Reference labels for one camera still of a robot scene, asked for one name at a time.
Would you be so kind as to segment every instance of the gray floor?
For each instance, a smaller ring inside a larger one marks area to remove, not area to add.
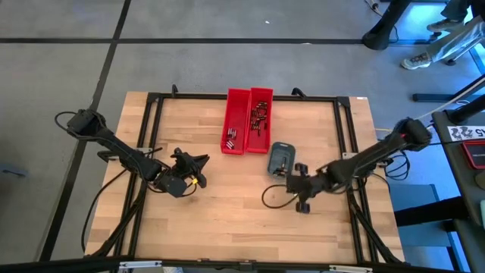
[[[110,38],[122,5],[3,0],[0,37]],[[411,4],[397,25],[400,39],[426,39],[426,24],[439,20],[442,8]],[[132,0],[121,36],[359,39],[377,21],[361,0]],[[375,126],[389,128],[439,106],[411,102],[412,93],[454,93],[480,76],[470,55],[455,67],[399,67],[403,58],[423,50],[423,45],[382,52],[362,45],[119,45],[99,112],[114,130],[127,91],[166,92],[175,83],[181,92],[269,86],[289,94],[298,86],[308,95],[367,96]],[[36,258],[74,146],[53,117],[89,105],[107,51],[108,45],[0,45],[0,163],[30,172],[27,179],[0,174],[0,263]],[[53,259],[82,256],[80,230],[105,170],[98,150],[94,144],[86,149]],[[440,167],[447,168],[438,146],[410,158],[411,173],[403,183],[428,184],[443,176]],[[426,162],[433,162],[431,168]],[[450,171],[446,177],[436,181],[441,199],[458,194]],[[421,251],[419,259],[406,256],[419,265],[449,267],[428,249],[410,251]]]

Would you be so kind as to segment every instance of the jeans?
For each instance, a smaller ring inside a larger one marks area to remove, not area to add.
[[[470,0],[451,0],[441,12],[441,15],[451,20],[464,20],[469,6]],[[426,52],[431,60],[436,62],[484,37],[485,22],[478,15],[466,25],[455,28],[447,36],[430,44],[426,48]]]

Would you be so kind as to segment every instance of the white sticker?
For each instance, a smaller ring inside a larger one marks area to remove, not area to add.
[[[485,139],[485,126],[448,126],[452,141]]]

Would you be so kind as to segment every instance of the red plastic tray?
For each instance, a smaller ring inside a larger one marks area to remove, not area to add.
[[[266,111],[266,129],[264,128],[264,123],[261,122],[260,135],[258,135],[257,130],[248,130],[247,136],[247,148],[248,152],[258,152],[258,153],[268,153],[271,144],[271,107],[273,105],[273,90],[269,88],[251,88],[251,103],[249,108],[249,118],[251,117],[251,109],[256,108],[259,102],[267,103]]]
[[[221,151],[225,154],[243,155],[246,142],[246,134],[249,123],[249,102],[251,101],[251,91],[247,89],[229,88],[227,93],[226,117],[222,128]],[[236,130],[236,139],[231,140],[234,149],[226,147],[227,130]]]

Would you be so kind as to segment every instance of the wooden table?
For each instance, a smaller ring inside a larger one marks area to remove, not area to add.
[[[128,93],[118,124],[117,137],[133,147],[139,136],[146,97],[147,93]],[[350,102],[358,147],[362,150],[376,142],[371,111],[366,98],[352,97]],[[211,159],[203,170],[208,186],[180,199],[148,192],[136,257],[355,264],[346,195],[317,195],[309,200],[310,215],[295,212],[294,203],[284,209],[264,207],[262,191],[283,181],[268,175],[269,155],[221,153],[225,107],[223,99],[164,100],[156,142],[157,148],[164,149],[155,157],[172,165],[170,155],[176,147],[191,155],[209,154]],[[271,118],[271,141],[293,144],[296,162],[307,164],[310,174],[340,158],[331,103],[278,101],[273,104]],[[343,123],[349,147],[345,118]],[[119,162],[109,163],[104,183],[121,170]],[[101,195],[86,253],[96,251],[119,222],[128,177],[125,173]],[[394,255],[404,260],[387,185],[377,177],[370,177],[367,193],[374,228]],[[277,187],[266,195],[266,200],[276,205],[291,197],[283,187]],[[127,229],[125,242],[130,235],[131,227]],[[369,260],[363,228],[361,239]],[[127,243],[122,253],[127,253]]]

